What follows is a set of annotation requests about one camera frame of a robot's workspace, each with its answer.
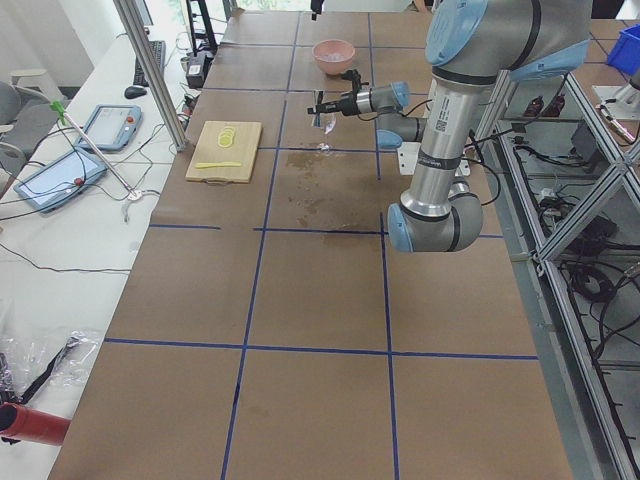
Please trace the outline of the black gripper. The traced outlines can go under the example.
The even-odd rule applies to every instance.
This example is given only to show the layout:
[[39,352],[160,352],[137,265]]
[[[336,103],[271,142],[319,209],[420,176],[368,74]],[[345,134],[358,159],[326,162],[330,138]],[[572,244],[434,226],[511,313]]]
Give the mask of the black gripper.
[[345,116],[354,116],[371,112],[371,91],[369,83],[363,82],[357,69],[349,69],[340,74],[340,79],[351,82],[351,90],[340,96],[338,103],[316,104],[307,108],[308,114],[329,114],[341,112]]

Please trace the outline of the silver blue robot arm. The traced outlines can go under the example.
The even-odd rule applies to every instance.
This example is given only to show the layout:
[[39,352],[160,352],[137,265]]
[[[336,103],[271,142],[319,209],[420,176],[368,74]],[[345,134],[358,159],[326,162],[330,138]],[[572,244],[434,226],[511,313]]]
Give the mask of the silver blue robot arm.
[[354,71],[346,74],[350,92],[309,108],[314,115],[376,113],[382,145],[419,142],[411,185],[388,209],[396,250],[455,252],[478,238],[481,203],[456,170],[483,90],[502,70],[520,82],[578,68],[588,52],[591,13],[589,1],[445,1],[435,11],[425,47],[435,81],[428,118],[402,116],[406,83],[364,89]]

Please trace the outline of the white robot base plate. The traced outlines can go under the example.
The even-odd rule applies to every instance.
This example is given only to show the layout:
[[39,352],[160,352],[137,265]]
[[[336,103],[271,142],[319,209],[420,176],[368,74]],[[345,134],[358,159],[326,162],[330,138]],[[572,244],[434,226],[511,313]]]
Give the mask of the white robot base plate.
[[[418,153],[421,144],[419,142],[403,142],[397,149],[399,172],[403,176],[412,176],[417,164]],[[471,168],[467,160],[462,160],[456,170],[458,176],[468,177]]]

